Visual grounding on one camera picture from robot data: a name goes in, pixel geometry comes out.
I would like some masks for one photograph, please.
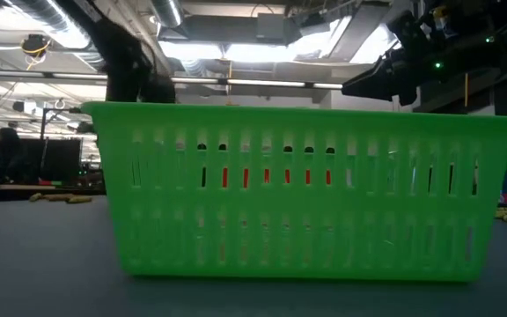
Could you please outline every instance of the fluorescent light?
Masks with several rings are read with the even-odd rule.
[[[165,56],[179,60],[218,59],[222,51],[215,44],[159,42]]]
[[[314,84],[316,89],[341,90],[342,84]]]
[[[215,78],[191,78],[191,77],[172,77],[175,84],[218,84]]]
[[[322,57],[328,57],[330,53],[332,53],[332,50],[335,48],[335,46],[338,44],[338,41],[342,37],[343,33],[345,32],[345,29],[348,28],[349,22],[351,21],[351,16],[342,18],[341,21],[339,21],[339,24],[337,26],[332,25],[330,23],[330,30],[332,31],[332,35],[330,36],[330,41],[328,41],[327,45],[320,51],[320,58]]]
[[[55,73],[56,78],[73,78],[73,79],[95,79],[107,80],[107,75],[100,74],[68,74],[68,73]]]
[[[385,25],[378,26],[365,40],[350,63],[375,63],[390,48],[391,36]]]
[[[225,58],[244,63],[278,63],[294,60],[295,54],[285,46],[232,44]]]
[[[277,87],[304,87],[305,83],[284,82],[274,80],[249,80],[249,79],[228,79],[230,85],[264,85]]]

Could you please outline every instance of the ceiling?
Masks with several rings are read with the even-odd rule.
[[[155,51],[163,55],[163,58],[159,59],[160,62],[168,64],[164,66],[171,70],[172,75],[183,77],[196,76],[196,73],[190,73],[177,57],[181,58],[181,54],[206,54],[207,49],[214,48],[214,54],[220,52],[222,54],[220,57],[229,58],[233,49],[234,51],[238,50],[238,46],[231,48],[232,45],[252,44],[251,37],[247,37],[252,29],[248,29],[246,26],[256,26],[258,14],[273,12],[275,15],[283,14],[283,17],[293,19],[301,17],[303,14],[306,15],[308,12],[326,9],[328,13],[324,24],[326,27],[329,26],[329,31],[321,31],[316,35],[297,39],[288,47],[270,43],[272,47],[278,46],[279,49],[287,52],[290,52],[294,47],[295,55],[287,53],[290,56],[281,59],[281,57],[277,58],[276,51],[270,51],[268,55],[270,58],[275,58],[274,61],[257,61],[257,63],[251,63],[251,61],[260,57],[261,54],[252,52],[250,52],[252,56],[232,57],[231,63],[221,62],[218,59],[202,59],[200,58],[202,56],[196,58],[196,61],[204,68],[204,74],[209,77],[319,83],[342,83],[368,69],[370,67],[368,63],[372,63],[380,54],[372,52],[372,50],[377,48],[380,51],[381,45],[388,45],[393,39],[384,27],[381,28],[381,23],[398,12],[409,9],[408,0],[393,0],[392,3],[384,1],[382,4],[386,4],[386,9],[372,8],[375,11],[371,10],[371,12],[361,9],[362,6],[375,4],[377,1],[363,1],[362,4],[362,0],[349,2],[347,0],[263,0],[257,4],[253,0],[180,0],[185,12],[183,23],[185,29],[181,30],[180,27],[178,31],[187,35],[187,38],[183,36],[181,39],[181,36],[174,37],[174,30],[169,28],[161,27],[158,33],[156,19],[153,18],[154,14],[149,0],[96,0],[95,2],[110,19],[125,26],[136,36],[152,43],[155,46]],[[52,42],[43,62],[31,64],[33,59],[26,57],[18,49],[18,46],[28,34],[42,34],[48,37],[49,34],[45,31],[47,30],[39,22],[18,14],[8,6],[0,7],[0,70],[26,70],[30,67],[30,71],[79,74],[98,72],[73,54],[72,49],[66,48],[56,41]],[[158,41],[167,42],[167,44],[159,44]],[[178,46],[185,44],[201,44],[203,47],[195,51],[182,50],[183,53],[179,55],[173,55],[173,49],[170,51],[168,47],[174,45],[179,50],[176,49],[175,53],[178,53],[181,52]],[[351,63],[358,51],[360,51],[359,55],[364,57],[363,60],[360,63]],[[38,137],[41,117],[38,114],[24,114],[12,110],[12,105],[16,101],[33,100],[39,107],[44,107],[44,105],[53,106],[58,100],[63,100],[68,108],[87,100],[104,99],[105,86],[103,82],[96,85],[80,84],[66,85],[58,82],[53,83],[52,80],[46,80],[44,83],[0,80],[0,128],[7,126],[9,121],[16,121],[18,122],[18,132],[22,137]],[[177,92],[180,96],[201,96],[200,100],[203,100],[204,103],[209,102],[209,96],[227,94],[225,86],[215,85],[178,85]],[[303,97],[318,104],[324,99],[326,92],[233,86],[231,94],[255,98],[259,96],[267,98]],[[68,123],[72,126],[73,123],[89,122],[90,120],[91,118],[88,116],[69,114],[64,111],[49,123],[46,133],[50,137],[80,137],[73,130],[68,129]],[[83,136],[83,138],[91,141],[94,136]],[[83,159],[99,159],[99,152],[94,142],[84,142]]]

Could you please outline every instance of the ceiling light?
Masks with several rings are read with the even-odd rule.
[[[274,80],[250,80],[250,79],[228,79],[230,85],[263,85],[277,87],[304,87],[305,83],[300,82],[284,82]]]
[[[314,83],[315,89],[329,89],[329,90],[341,90],[343,87],[342,84],[319,84]]]
[[[279,63],[294,60],[295,54],[285,46],[232,44],[225,58],[244,63]]]
[[[378,26],[357,50],[350,63],[375,63],[390,48],[392,37],[385,25]]]
[[[218,84],[215,78],[190,78],[190,77],[172,77],[175,84]]]
[[[165,56],[179,60],[218,59],[222,51],[216,44],[159,42]]]

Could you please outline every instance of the gray table surface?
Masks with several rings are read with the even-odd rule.
[[[0,316],[503,316],[507,224],[471,284],[133,278],[107,200],[0,203]]]

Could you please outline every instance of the wooden block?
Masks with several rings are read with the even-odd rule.
[[[52,195],[44,195],[45,199],[48,199],[49,202],[66,202],[68,199],[74,197],[73,194],[52,194]]]
[[[41,198],[42,198],[42,194],[41,193],[36,193],[36,194],[32,195],[31,198],[28,199],[28,201],[31,202],[31,203],[34,203],[34,202],[36,202],[37,200],[39,200]]]
[[[68,199],[66,203],[89,203],[92,200],[93,197],[90,196],[75,196]]]

